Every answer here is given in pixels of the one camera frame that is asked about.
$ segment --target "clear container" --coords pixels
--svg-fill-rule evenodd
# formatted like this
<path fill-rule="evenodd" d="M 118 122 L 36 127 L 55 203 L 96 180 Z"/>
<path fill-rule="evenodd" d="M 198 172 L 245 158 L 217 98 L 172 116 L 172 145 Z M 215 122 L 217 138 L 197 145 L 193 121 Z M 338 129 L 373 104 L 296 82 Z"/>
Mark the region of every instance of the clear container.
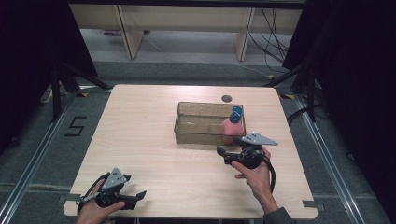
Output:
<path fill-rule="evenodd" d="M 179 144 L 225 145 L 222 141 L 224 136 L 221 125 L 224 120 L 230 117 L 233 106 L 236 105 L 179 102 L 175 124 L 176 142 Z M 244 115 L 242 115 L 241 121 L 244 133 L 234 137 L 246 135 Z"/>

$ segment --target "printed number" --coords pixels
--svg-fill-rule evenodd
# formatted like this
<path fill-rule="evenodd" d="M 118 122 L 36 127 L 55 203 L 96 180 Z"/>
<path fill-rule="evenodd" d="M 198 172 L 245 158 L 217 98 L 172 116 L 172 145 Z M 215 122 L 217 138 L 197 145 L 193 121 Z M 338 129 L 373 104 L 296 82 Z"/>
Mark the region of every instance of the printed number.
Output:
<path fill-rule="evenodd" d="M 75 116 L 72 120 L 72 123 L 70 124 L 69 128 L 75 128 L 75 129 L 79 129 L 78 133 L 67 133 L 64 136 L 67 137 L 76 137 L 76 136 L 80 136 L 82 133 L 82 130 L 84 129 L 84 126 L 80 126 L 80 125 L 74 125 L 76 119 L 85 119 L 87 118 L 86 116 Z"/>

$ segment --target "wooden table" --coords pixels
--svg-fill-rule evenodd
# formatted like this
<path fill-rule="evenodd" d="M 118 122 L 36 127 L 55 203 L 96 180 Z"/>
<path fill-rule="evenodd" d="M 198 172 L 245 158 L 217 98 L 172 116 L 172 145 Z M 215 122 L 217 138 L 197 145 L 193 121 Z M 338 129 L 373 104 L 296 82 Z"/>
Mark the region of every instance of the wooden table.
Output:
<path fill-rule="evenodd" d="M 121 191 L 146 197 L 118 217 L 262 218 L 263 211 L 245 180 L 216 152 L 216 146 L 177 144 L 174 127 L 179 102 L 243 105 L 247 132 L 276 140 L 267 146 L 276 170 L 274 196 L 292 218 L 315 218 L 300 158 L 276 90 L 250 87 L 118 85 L 108 99 L 72 194 L 85 194 L 100 175 L 118 167 L 131 181 Z M 76 215 L 67 202 L 64 213 Z"/>

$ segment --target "wrist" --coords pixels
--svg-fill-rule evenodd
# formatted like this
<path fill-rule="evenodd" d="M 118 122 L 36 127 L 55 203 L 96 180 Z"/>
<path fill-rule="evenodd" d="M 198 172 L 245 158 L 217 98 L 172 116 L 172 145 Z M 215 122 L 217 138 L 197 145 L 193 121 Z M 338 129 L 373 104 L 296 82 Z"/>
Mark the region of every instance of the wrist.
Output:
<path fill-rule="evenodd" d="M 262 210 L 265 214 L 274 212 L 279 208 L 271 192 L 264 192 L 260 194 L 257 199 L 259 200 L 259 203 L 262 206 Z"/>

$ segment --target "hand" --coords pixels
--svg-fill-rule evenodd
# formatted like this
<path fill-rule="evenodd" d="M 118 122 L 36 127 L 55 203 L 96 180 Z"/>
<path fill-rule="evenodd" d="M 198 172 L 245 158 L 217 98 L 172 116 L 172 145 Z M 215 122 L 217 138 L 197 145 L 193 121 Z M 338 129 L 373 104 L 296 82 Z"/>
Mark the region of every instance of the hand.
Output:
<path fill-rule="evenodd" d="M 91 194 L 96 193 L 104 181 L 104 179 L 100 180 L 93 188 Z M 102 208 L 96 203 L 95 200 L 90 200 L 81 208 L 76 223 L 101 224 L 102 222 L 105 222 L 106 224 L 109 224 L 111 221 L 107 216 L 115 211 L 120 210 L 123 206 L 125 206 L 125 202 L 113 203 L 109 207 Z"/>
<path fill-rule="evenodd" d="M 262 151 L 264 152 L 264 156 L 270 160 L 271 153 L 265 147 L 262 147 Z M 231 166 L 241 172 L 241 174 L 236 175 L 235 178 L 246 179 L 247 184 L 253 191 L 253 196 L 259 201 L 265 214 L 278 209 L 276 201 L 271 193 L 270 171 L 265 162 L 262 161 L 262 163 L 253 170 L 246 168 L 242 163 L 237 161 L 233 161 Z"/>

